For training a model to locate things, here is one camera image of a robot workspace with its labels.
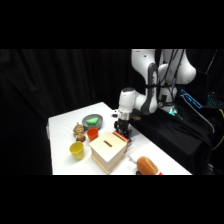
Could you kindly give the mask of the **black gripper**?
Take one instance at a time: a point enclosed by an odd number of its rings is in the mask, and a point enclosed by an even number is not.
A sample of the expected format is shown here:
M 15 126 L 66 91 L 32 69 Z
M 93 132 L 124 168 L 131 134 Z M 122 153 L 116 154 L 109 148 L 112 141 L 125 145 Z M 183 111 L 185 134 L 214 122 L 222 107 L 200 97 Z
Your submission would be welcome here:
M 131 129 L 129 128 L 129 122 L 126 120 L 121 120 L 118 119 L 115 123 L 114 123 L 114 128 L 115 131 L 122 134 L 122 135 L 127 135 L 126 138 L 128 139 L 128 143 L 131 144 L 132 140 L 130 137 L 130 133 L 131 133 Z

